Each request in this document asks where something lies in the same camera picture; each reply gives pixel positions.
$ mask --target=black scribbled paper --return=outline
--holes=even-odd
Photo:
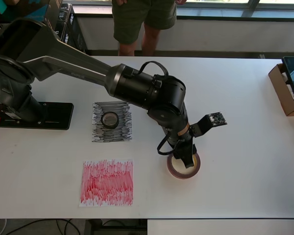
[[[100,119],[106,112],[119,116],[119,125],[115,129],[105,128]],[[124,101],[96,102],[93,104],[93,142],[116,142],[132,140],[132,114],[128,103]]]

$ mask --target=black mounting plate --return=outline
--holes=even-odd
[[[47,117],[45,120],[38,122],[26,122],[13,118],[5,118],[1,119],[0,127],[49,130],[69,129],[74,108],[72,103],[39,103],[47,109]]]

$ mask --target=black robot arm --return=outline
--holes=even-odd
[[[193,137],[226,122],[216,113],[190,126],[184,104],[185,85],[161,64],[153,63],[161,67],[163,75],[143,73],[148,62],[140,70],[124,64],[111,67],[62,43],[42,23],[16,20],[0,33],[0,110],[25,122],[43,122],[48,112],[32,97],[30,84],[34,78],[43,81],[64,73],[102,85],[111,96],[146,109],[166,134],[158,153],[173,153],[186,168],[194,166]],[[172,147],[170,152],[161,151],[166,141]]]

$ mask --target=hand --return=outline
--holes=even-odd
[[[176,4],[183,5],[187,0],[175,0]]]
[[[127,3],[127,0],[116,0],[117,5],[122,6],[124,3]]]

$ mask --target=green shorts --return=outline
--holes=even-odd
[[[112,0],[114,38],[132,44],[138,38],[142,23],[155,29],[171,28],[176,21],[175,0],[127,0],[118,6]]]

